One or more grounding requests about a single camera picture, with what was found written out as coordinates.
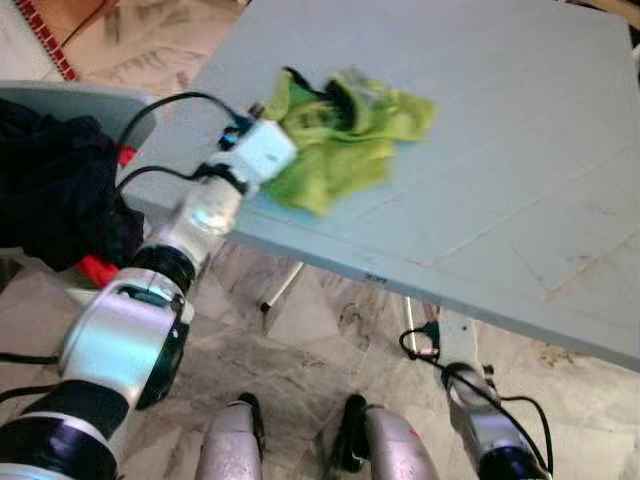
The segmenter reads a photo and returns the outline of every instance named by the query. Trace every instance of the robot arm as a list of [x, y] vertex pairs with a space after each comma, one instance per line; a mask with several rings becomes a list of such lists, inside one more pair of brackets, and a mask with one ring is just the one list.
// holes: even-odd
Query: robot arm
[[0, 427], [0, 479], [113, 480], [127, 420], [164, 398], [193, 316], [187, 293], [243, 199], [295, 156], [258, 120], [85, 309], [67, 335], [61, 382]]

